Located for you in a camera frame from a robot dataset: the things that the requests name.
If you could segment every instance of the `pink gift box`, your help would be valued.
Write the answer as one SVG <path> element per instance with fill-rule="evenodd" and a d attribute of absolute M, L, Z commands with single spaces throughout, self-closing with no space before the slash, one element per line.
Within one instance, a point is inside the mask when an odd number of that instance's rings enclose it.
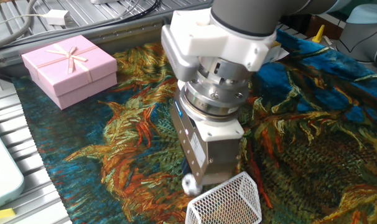
<path fill-rule="evenodd" d="M 116 59 L 82 35 L 22 55 L 32 80 L 65 109 L 117 84 Z"/>

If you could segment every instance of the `white plug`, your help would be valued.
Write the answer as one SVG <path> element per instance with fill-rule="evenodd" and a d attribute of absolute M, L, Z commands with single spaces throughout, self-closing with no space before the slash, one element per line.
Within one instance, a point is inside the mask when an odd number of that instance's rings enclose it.
<path fill-rule="evenodd" d="M 65 26 L 72 23 L 70 12 L 67 10 L 51 9 L 47 14 L 42 16 L 49 25 Z"/>

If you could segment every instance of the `screw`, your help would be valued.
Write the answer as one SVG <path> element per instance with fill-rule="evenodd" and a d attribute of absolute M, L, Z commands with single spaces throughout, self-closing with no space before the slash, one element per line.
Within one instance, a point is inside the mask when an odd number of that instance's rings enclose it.
<path fill-rule="evenodd" d="M 219 99 L 219 95 L 217 93 L 212 93 L 211 98 L 214 99 L 214 100 L 217 100 L 217 99 Z"/>

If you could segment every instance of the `wire mesh basket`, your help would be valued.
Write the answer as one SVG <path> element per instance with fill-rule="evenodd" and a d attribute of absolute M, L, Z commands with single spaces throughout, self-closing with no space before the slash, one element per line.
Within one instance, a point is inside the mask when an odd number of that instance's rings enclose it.
<path fill-rule="evenodd" d="M 258 224 L 261 214 L 258 188 L 242 172 L 193 199 L 185 224 Z"/>

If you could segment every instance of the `robotic arm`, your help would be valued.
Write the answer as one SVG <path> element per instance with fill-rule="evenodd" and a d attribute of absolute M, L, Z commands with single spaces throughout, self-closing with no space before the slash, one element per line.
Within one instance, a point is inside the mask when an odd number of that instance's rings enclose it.
<path fill-rule="evenodd" d="M 248 82 L 276 39 L 281 16 L 335 11 L 350 0 L 214 0 L 209 9 L 175 11 L 162 45 L 178 78 L 170 114 L 192 174 L 183 187 L 229 179 L 244 130 L 238 109 Z"/>

